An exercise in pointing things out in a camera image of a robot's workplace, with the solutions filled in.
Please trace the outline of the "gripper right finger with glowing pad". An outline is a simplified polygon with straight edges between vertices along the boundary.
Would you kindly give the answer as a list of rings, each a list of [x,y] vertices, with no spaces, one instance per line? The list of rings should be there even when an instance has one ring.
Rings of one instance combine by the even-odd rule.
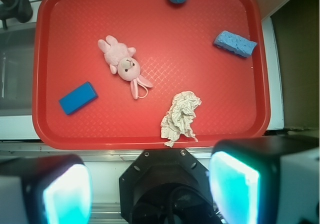
[[[227,223],[319,223],[320,141],[275,135],[219,141],[211,195]]]

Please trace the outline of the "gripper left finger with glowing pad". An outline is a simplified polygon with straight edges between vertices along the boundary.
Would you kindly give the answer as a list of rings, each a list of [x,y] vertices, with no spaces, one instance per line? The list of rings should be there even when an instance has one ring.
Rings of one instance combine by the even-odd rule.
[[[75,154],[21,157],[0,164],[1,223],[88,223],[93,186]]]

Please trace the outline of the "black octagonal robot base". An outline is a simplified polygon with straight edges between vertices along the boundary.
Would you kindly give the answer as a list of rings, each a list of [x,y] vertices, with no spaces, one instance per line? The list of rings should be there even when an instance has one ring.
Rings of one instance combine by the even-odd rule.
[[[145,150],[119,177],[128,223],[221,223],[208,169],[185,149]]]

